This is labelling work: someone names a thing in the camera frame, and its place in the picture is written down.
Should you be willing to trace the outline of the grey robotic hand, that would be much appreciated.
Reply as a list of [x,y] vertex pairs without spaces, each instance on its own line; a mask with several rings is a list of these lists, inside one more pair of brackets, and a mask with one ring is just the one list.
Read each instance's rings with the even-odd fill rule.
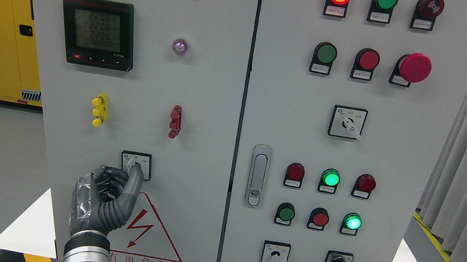
[[130,219],[144,180],[143,170],[131,162],[129,170],[101,165],[79,176],[71,202],[69,232],[98,231],[108,235]]

